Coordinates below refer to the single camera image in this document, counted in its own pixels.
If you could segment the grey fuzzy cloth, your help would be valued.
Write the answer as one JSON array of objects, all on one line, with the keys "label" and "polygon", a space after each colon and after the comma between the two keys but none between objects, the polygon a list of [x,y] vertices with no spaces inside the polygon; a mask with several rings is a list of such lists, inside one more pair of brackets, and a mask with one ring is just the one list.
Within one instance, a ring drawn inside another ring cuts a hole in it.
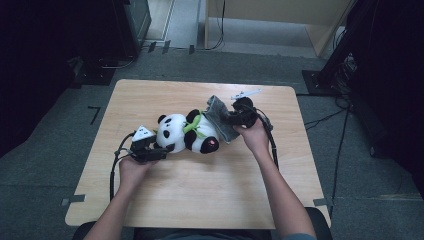
[{"label": "grey fuzzy cloth", "polygon": [[229,144],[235,140],[239,133],[234,130],[233,125],[228,122],[226,117],[229,115],[228,108],[217,96],[212,95],[207,100],[208,107],[204,112],[205,117],[214,125],[223,141]]}]

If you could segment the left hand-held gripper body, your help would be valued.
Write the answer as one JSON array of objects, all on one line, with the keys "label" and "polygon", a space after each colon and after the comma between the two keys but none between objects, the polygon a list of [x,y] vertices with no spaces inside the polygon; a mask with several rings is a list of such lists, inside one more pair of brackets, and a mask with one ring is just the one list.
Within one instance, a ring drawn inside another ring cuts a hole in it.
[{"label": "left hand-held gripper body", "polygon": [[156,136],[141,125],[132,137],[130,146],[131,156],[140,163],[155,161],[156,157],[153,150],[150,148],[150,144],[154,143],[155,140]]}]

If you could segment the black floor tape mark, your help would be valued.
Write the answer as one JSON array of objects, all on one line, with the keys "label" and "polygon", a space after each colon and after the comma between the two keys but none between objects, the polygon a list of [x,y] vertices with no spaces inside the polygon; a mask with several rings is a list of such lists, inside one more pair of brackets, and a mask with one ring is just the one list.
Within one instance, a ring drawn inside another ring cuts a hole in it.
[{"label": "black floor tape mark", "polygon": [[95,113],[94,113],[94,115],[93,115],[93,117],[90,121],[90,125],[93,125],[94,122],[96,121],[97,117],[98,117],[98,114],[101,110],[101,107],[99,107],[99,106],[88,106],[87,108],[95,111]]}]

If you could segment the black cabinet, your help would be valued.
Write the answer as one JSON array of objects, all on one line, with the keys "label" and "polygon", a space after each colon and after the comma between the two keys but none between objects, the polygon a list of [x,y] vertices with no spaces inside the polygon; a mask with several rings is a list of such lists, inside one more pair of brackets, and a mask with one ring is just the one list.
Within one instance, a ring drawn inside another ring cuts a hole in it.
[{"label": "black cabinet", "polygon": [[147,0],[113,0],[125,57],[137,57],[151,24]]}]

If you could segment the panda plush toy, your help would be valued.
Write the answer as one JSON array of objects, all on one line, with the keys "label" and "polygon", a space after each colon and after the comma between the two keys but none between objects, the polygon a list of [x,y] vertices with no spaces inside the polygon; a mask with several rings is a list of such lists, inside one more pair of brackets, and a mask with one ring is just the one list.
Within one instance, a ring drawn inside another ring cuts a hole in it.
[{"label": "panda plush toy", "polygon": [[174,144],[171,153],[184,149],[199,154],[209,154],[220,147],[219,134],[204,114],[194,109],[187,116],[182,114],[161,115],[158,118],[156,143],[161,147]]}]

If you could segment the grey floor tape strip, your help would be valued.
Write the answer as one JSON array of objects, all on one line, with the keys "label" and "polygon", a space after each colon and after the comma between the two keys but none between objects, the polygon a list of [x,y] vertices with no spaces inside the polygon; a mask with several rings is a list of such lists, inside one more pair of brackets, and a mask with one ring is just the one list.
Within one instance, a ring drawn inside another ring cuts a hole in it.
[{"label": "grey floor tape strip", "polygon": [[71,203],[84,202],[86,198],[85,194],[72,195],[61,200],[61,206],[69,206]]},{"label": "grey floor tape strip", "polygon": [[332,207],[334,205],[333,199],[331,197],[314,199],[313,203],[314,203],[315,206]]}]

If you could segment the person's right hand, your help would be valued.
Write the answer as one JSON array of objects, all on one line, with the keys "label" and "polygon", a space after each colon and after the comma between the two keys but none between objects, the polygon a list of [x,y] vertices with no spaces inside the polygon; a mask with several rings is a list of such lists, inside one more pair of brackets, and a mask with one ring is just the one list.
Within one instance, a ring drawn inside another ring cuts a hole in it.
[{"label": "person's right hand", "polygon": [[260,120],[257,120],[250,128],[234,126],[233,129],[243,137],[246,146],[255,157],[269,153],[268,135]]}]

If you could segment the black metal stand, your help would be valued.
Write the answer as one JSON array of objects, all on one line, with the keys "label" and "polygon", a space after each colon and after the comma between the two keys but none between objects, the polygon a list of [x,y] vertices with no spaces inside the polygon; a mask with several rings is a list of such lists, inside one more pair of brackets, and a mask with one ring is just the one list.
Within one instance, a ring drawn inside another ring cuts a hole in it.
[{"label": "black metal stand", "polygon": [[337,86],[337,72],[345,65],[356,37],[365,29],[365,20],[370,15],[379,0],[356,0],[353,9],[347,16],[347,30],[341,37],[334,52],[320,71],[303,70],[302,76],[308,93],[312,96],[342,95]]}]

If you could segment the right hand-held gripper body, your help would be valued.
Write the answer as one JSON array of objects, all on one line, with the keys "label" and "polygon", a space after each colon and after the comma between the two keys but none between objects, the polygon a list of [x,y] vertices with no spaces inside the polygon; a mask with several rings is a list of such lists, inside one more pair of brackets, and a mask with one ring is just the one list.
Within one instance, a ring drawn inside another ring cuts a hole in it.
[{"label": "right hand-held gripper body", "polygon": [[250,96],[260,92],[261,89],[241,91],[239,94],[231,97],[233,100],[232,106],[234,108],[233,111],[230,111],[234,114],[231,119],[236,119],[239,126],[244,125],[250,128],[257,121],[257,110],[253,106],[253,101],[250,99]]}]

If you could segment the person's left hand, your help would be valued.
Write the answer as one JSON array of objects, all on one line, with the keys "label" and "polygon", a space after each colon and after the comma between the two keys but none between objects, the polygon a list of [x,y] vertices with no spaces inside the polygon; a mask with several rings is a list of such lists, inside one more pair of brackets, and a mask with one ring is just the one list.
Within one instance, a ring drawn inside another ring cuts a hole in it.
[{"label": "person's left hand", "polygon": [[147,172],[156,164],[156,161],[140,163],[132,157],[124,157],[119,163],[120,185],[118,193],[133,195],[141,185]]}]

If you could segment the black floor base plate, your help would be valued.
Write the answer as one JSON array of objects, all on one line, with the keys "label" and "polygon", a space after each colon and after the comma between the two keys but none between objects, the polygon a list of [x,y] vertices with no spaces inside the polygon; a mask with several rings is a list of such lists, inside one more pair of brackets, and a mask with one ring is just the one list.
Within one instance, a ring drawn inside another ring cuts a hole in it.
[{"label": "black floor base plate", "polygon": [[75,73],[71,87],[75,89],[79,89],[83,85],[109,86],[115,73],[114,69],[92,67],[81,58],[72,60],[71,67]]}]

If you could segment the person's dark clothing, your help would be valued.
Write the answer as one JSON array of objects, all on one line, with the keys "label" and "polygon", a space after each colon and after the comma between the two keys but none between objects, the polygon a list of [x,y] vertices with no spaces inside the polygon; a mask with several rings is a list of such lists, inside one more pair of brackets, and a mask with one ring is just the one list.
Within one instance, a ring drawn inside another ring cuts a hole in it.
[{"label": "person's dark clothing", "polygon": [[136,228],[133,240],[273,240],[270,230]]}]

